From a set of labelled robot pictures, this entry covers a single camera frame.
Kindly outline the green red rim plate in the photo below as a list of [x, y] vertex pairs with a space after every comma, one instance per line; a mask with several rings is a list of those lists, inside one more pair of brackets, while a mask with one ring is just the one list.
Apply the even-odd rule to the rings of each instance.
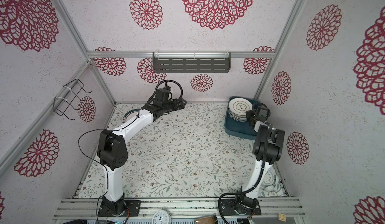
[[133, 109], [128, 111], [123, 116], [123, 119], [122, 119], [123, 123], [127, 122], [130, 118], [135, 117], [138, 113], [139, 113], [139, 109]]

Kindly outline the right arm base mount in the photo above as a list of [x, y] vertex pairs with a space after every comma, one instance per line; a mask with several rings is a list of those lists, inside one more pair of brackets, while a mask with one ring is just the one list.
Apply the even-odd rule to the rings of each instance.
[[257, 199], [245, 195], [233, 199], [219, 199], [218, 208], [223, 216], [259, 216], [262, 214]]

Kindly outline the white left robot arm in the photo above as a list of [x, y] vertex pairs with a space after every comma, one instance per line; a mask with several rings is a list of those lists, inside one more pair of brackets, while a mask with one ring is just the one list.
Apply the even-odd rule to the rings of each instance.
[[105, 201], [114, 204], [124, 199], [122, 170], [128, 160], [128, 141], [159, 117], [185, 108], [186, 100], [182, 96], [171, 99], [171, 95], [169, 86], [155, 90], [154, 96], [135, 116], [113, 130], [100, 133], [97, 156], [105, 168]]

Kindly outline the white plate clover motif front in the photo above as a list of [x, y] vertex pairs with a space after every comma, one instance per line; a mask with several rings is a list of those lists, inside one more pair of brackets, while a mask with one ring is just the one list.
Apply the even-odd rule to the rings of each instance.
[[252, 109], [252, 103], [244, 98], [233, 98], [228, 103], [229, 116], [239, 122], [246, 122], [247, 112]]

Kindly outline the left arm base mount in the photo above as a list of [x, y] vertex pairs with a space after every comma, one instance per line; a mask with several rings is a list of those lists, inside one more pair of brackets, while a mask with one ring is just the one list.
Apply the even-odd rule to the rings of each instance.
[[125, 200], [122, 196], [116, 202], [109, 201], [106, 197], [102, 197], [99, 207], [98, 217], [138, 217], [141, 201]]

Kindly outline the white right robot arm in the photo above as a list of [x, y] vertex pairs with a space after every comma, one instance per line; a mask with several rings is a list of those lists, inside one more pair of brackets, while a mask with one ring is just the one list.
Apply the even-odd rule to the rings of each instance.
[[242, 187], [242, 191], [250, 199], [258, 197], [263, 178], [282, 156], [285, 131], [268, 122], [270, 115], [270, 110], [262, 104], [246, 113], [248, 122], [257, 133], [252, 149], [255, 157], [254, 167], [247, 184]]

